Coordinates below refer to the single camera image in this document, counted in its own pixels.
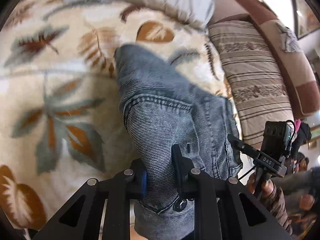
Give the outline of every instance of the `denim sleeve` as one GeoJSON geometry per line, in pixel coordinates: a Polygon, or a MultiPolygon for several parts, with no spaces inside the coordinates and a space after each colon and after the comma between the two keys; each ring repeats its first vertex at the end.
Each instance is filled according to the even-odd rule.
{"type": "Polygon", "coordinates": [[[166,62],[137,45],[115,53],[120,111],[124,125],[146,166],[148,191],[135,204],[135,229],[152,239],[181,239],[194,229],[194,205],[181,212],[171,146],[212,177],[227,179],[242,167],[227,134],[238,136],[231,104],[190,84],[166,62]]]}

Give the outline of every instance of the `black cloth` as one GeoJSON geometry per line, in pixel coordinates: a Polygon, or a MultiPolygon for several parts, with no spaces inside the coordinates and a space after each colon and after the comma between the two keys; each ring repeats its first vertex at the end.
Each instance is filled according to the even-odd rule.
{"type": "Polygon", "coordinates": [[[307,123],[302,122],[298,130],[298,136],[291,146],[291,156],[294,160],[297,159],[299,148],[302,144],[305,144],[311,139],[310,126],[307,123]]]}

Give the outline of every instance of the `blue denim garment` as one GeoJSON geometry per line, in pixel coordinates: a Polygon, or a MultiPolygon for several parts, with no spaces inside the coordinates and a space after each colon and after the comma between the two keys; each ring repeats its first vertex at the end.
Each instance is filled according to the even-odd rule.
{"type": "Polygon", "coordinates": [[[120,111],[124,125],[147,168],[148,191],[135,204],[135,229],[148,239],[182,239],[194,230],[194,204],[182,212],[171,146],[210,176],[227,179],[242,168],[227,134],[238,137],[230,102],[190,84],[173,66],[137,45],[115,53],[120,111]]]}

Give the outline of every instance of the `silver screw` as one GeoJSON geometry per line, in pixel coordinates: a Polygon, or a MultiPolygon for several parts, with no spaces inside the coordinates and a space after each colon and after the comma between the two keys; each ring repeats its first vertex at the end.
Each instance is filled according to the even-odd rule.
{"type": "Polygon", "coordinates": [[[238,179],[235,178],[235,177],[230,177],[230,178],[228,179],[228,181],[229,181],[231,184],[237,184],[237,183],[238,183],[238,179]]]}
{"type": "Polygon", "coordinates": [[[97,180],[96,180],[96,179],[89,179],[89,180],[87,181],[87,184],[88,184],[89,186],[96,185],[96,183],[97,183],[97,180]]]}
{"type": "Polygon", "coordinates": [[[200,170],[197,168],[193,168],[193,169],[191,169],[191,173],[194,175],[198,175],[198,174],[200,174],[200,170]]]}
{"type": "Polygon", "coordinates": [[[127,175],[127,176],[130,176],[130,175],[133,174],[133,170],[127,169],[127,170],[125,170],[123,173],[124,173],[125,175],[127,175]]]}

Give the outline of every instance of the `striped pillow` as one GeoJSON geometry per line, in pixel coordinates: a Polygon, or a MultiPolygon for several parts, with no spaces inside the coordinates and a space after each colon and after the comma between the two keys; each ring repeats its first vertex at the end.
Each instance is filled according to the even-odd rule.
{"type": "Polygon", "coordinates": [[[249,22],[216,23],[209,26],[209,35],[232,89],[243,139],[260,148],[266,121],[293,120],[277,62],[249,22]]]}

